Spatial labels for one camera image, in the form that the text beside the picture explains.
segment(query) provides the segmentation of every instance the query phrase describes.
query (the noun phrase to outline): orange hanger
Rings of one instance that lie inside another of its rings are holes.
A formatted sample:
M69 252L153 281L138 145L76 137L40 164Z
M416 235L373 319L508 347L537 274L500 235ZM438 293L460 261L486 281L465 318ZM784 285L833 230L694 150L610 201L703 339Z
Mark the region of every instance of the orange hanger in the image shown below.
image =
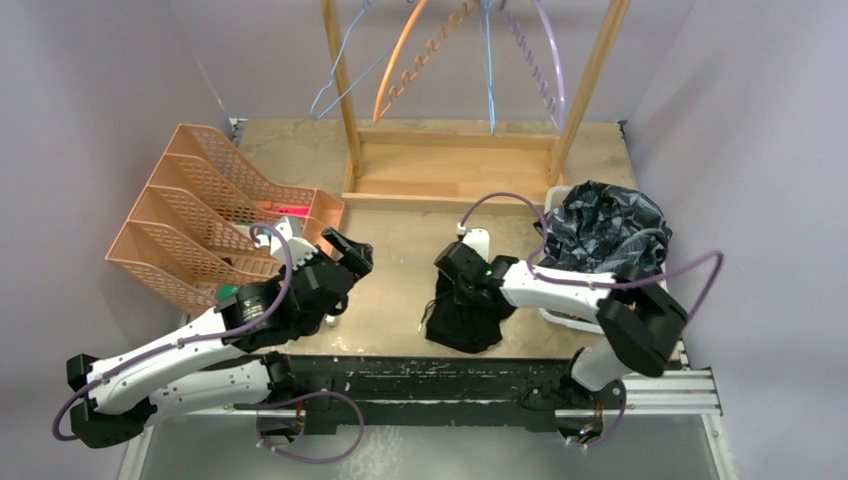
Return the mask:
M433 52L441 47L442 42L447 39L450 34L453 32L453 29L462 25L462 22L474 12L474 9L480 4L480 0L472 0L472 5L469 7L467 2L462 2L462 5L459 9L459 14L451 13L450 17L448 17L448 24L443 25L439 28L439 36L438 42L433 39L427 40L427 54L422 57L418 55L415 57L415 66L413 68L413 72L410 73L409 70L404 70L401 74L401 87L400 89L397 86L392 85L391 88L388 88L389 93L389 101L385 107L383 107L383 100L386 97L387 87L389 85L389 79L392 77L392 74L395 71L395 67L397 64L397 60L400 57L400 54L403 52L403 48L406 46L406 41L409 38L409 34L412 33L412 29L415 28L415 24L418 23L418 17L421 16L421 13L424 11L424 8L430 0L421 0L418 5L416 5L415 10L412 11L412 14L409 16L409 20L406 21L406 25L403 27L403 31L400 33L400 38L398 39L397 45L395 45L395 49L392 52L392 56L389 58L389 64L386 65L386 72L383 74L383 80L380 82L380 88L377 89L377 99L374 102L374 116L372 117L373 122L379 122L383 115L389 111L392 107L392 103L394 100L406 91L406 86L412 83L415 78L418 76L418 72L422 67L427 65L427 62L430 61L430 55Z

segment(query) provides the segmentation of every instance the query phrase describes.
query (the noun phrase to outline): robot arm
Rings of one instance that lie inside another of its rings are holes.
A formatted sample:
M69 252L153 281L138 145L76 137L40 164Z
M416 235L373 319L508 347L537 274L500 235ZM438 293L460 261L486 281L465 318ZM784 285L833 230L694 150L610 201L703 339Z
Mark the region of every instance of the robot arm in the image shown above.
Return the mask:
M572 360L575 388L588 394L633 371L649 377L663 374L685 326L686 311L658 284L629 290L553 284L534 277L524 261L498 256L489 263L483 256L487 253L488 233L473 229L436 259L436 266L453 282L458 301L504 300L513 307L546 308L600 324L605 337ZM645 277L637 267L619 274L534 270L588 285Z
M334 260L305 241L299 225L287 218L275 228L292 251L293 273L288 293L262 324L222 338L269 310L279 294L282 275L242 286L188 325L131 352L102 360L84 354L68 360L68 385L74 391L100 381L70 411L71 430L77 437L89 447L107 447L164 418L222 404L258 403L291 388L282 356L231 361L262 347L313 335L326 315L341 314L347 308L348 292L371 272L372 247L327 229L322 236L341 254ZM276 236L271 236L270 246L271 254L285 263ZM182 341L198 335L204 339ZM128 359L169 345L174 348L104 377ZM222 362L232 366L216 368Z

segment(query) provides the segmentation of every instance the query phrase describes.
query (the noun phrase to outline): black cloth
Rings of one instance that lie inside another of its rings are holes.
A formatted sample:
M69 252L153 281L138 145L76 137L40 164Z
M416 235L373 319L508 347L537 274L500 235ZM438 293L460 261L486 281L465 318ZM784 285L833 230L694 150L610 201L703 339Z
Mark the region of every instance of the black cloth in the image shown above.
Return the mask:
M436 298L424 309L427 340L465 353L480 353L500 342L501 321L515 307L502 298L491 305L460 305L454 296L454 284L442 272L436 280Z
M672 231L645 194L589 180L545 215L543 267L583 273L618 272L637 265L655 274L665 262Z

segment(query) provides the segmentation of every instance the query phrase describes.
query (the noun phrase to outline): black plastic bag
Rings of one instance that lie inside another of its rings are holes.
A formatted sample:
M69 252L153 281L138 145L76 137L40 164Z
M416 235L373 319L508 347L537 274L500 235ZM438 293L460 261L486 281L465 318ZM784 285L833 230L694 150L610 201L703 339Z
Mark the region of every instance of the black plastic bag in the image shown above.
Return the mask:
M659 273L672 234L645 194L592 180L574 187L545 221L546 256L539 265L584 273L618 272L625 265ZM536 229L541 231L538 222Z

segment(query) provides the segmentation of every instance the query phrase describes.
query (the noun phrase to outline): wooden clothes rack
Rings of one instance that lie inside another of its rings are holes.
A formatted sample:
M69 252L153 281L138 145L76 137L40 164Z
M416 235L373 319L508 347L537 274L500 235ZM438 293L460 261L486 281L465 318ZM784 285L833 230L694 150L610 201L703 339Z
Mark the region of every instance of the wooden clothes rack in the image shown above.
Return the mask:
M353 100L345 96L340 105L350 154L342 199L352 207L454 212L506 190L543 205L550 186L566 181L565 160L629 6L630 0L610 0L562 135L360 131ZM336 1L321 0L321 8L335 62L342 38ZM339 95L350 86L343 57L335 83ZM483 207L496 213L526 208L499 197Z

